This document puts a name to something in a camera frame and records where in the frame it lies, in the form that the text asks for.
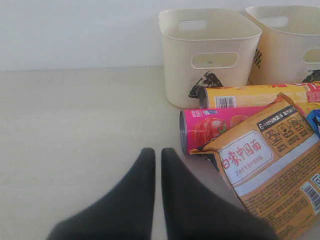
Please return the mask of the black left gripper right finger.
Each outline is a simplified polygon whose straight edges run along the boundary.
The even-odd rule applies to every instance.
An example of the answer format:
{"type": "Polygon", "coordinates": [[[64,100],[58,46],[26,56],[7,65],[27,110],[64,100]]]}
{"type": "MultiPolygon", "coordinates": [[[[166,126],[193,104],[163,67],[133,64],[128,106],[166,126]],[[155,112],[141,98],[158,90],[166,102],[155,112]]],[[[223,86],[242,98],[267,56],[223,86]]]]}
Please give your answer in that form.
{"type": "Polygon", "coordinates": [[[276,240],[272,227],[225,201],[187,168],[176,151],[161,151],[161,188],[169,240],[276,240]]]}

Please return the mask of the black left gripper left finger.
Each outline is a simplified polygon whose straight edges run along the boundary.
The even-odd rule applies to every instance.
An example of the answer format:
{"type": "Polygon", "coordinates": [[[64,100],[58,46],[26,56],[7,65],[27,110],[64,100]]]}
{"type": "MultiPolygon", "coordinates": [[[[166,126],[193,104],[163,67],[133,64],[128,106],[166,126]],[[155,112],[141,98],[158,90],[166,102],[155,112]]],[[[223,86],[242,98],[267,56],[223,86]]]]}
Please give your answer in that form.
{"type": "Polygon", "coordinates": [[[105,196],[58,223],[49,240],[149,240],[156,190],[156,155],[143,148],[126,175],[105,196]]]}

